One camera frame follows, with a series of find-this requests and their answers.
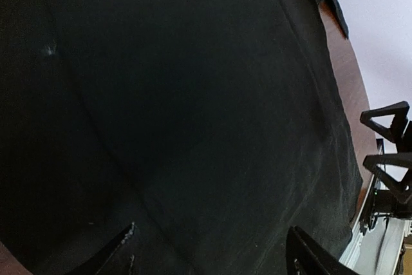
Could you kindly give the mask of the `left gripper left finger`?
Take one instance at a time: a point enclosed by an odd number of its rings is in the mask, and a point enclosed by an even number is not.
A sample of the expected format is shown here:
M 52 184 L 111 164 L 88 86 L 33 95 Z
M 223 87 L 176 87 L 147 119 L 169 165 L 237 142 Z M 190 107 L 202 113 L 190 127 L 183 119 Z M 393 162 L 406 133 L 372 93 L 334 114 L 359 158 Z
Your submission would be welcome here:
M 129 245 L 135 235 L 135 223 L 130 223 L 103 249 L 90 259 L 90 274 L 129 274 L 134 262 Z

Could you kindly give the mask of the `black long sleeve shirt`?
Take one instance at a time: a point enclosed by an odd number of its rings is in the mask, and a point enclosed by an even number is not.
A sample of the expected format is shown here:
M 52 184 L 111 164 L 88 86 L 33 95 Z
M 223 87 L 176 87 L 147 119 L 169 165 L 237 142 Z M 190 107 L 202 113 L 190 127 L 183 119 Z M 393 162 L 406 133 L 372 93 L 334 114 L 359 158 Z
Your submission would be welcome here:
M 1 242 L 90 274 L 285 274 L 290 227 L 333 257 L 362 179 L 319 4 L 1 0 Z

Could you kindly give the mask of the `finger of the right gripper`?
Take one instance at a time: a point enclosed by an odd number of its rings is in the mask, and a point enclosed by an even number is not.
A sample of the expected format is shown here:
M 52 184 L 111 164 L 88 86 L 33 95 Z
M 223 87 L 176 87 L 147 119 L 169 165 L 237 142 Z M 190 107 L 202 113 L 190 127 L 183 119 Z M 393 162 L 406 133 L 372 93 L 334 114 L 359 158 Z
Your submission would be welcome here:
M 411 153 L 367 155 L 363 166 L 375 175 L 400 203 L 411 200 Z
M 360 122 L 396 146 L 397 151 L 411 151 L 410 106 L 406 101 L 383 108 L 363 111 Z

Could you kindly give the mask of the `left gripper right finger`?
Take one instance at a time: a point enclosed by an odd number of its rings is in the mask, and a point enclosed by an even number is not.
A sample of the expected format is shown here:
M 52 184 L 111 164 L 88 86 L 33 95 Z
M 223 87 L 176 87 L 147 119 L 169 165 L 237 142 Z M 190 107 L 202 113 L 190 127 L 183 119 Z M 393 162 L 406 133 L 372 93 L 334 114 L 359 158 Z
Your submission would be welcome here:
M 286 238 L 287 274 L 354 275 L 300 227 L 290 227 Z

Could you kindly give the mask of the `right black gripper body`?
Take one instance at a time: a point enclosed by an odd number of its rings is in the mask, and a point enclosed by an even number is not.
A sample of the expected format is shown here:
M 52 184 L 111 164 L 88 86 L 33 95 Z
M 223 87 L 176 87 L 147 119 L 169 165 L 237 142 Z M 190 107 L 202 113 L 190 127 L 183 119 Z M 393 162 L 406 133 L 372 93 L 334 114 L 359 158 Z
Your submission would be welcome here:
M 389 190 L 375 189 L 370 218 L 390 217 L 400 220 L 411 220 L 411 200 L 400 203 Z

